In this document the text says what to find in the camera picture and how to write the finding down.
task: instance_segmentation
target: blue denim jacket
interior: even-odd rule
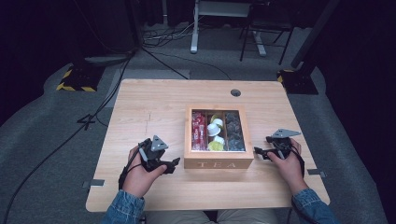
[[[312,189],[304,189],[293,196],[297,209],[320,224],[339,223],[329,206]],[[138,223],[145,207],[144,199],[136,198],[122,189],[108,207],[102,223]],[[309,223],[300,217],[300,222]]]

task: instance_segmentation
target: black chair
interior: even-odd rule
[[[287,10],[283,1],[280,0],[255,0],[249,7],[247,15],[247,23],[241,31],[239,38],[245,32],[244,45],[242,47],[241,57],[239,61],[242,62],[244,57],[245,46],[247,44],[249,31],[276,33],[277,38],[272,44],[263,44],[265,46],[282,47],[283,52],[280,57],[279,64],[282,64],[286,49],[288,48],[291,35],[293,34],[294,25],[290,19],[290,11]],[[289,32],[288,40],[285,45],[277,45],[276,41],[282,36],[284,32]]]

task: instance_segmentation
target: wooden table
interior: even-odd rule
[[[231,90],[241,91],[239,97]],[[170,79],[125,79],[108,126],[86,207],[106,211],[118,192],[118,178],[129,150],[158,135],[168,146],[164,161],[182,158],[172,175],[160,176],[146,194],[146,210],[210,210],[289,207],[290,191],[271,161],[255,155],[247,170],[187,170],[183,168],[187,105],[242,105],[254,147],[272,148],[265,136],[279,128],[300,131],[289,99],[278,82]],[[305,169],[316,165],[304,135],[294,137],[303,147]],[[330,199],[319,175],[305,171],[305,181],[319,197]]]

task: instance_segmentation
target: wooden box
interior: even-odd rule
[[[219,119],[220,131],[207,129]],[[246,112],[240,105],[189,105],[185,133],[185,169],[247,169],[253,161]]]

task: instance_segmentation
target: person's left hand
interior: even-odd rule
[[[128,160],[132,158],[136,150],[139,150],[139,148],[134,147],[129,151]],[[128,173],[122,186],[124,191],[133,194],[137,198],[142,198],[149,191],[154,180],[167,169],[166,165],[162,165],[151,172],[147,172],[142,165],[139,165],[140,163],[140,153],[138,152],[128,170],[137,166]]]

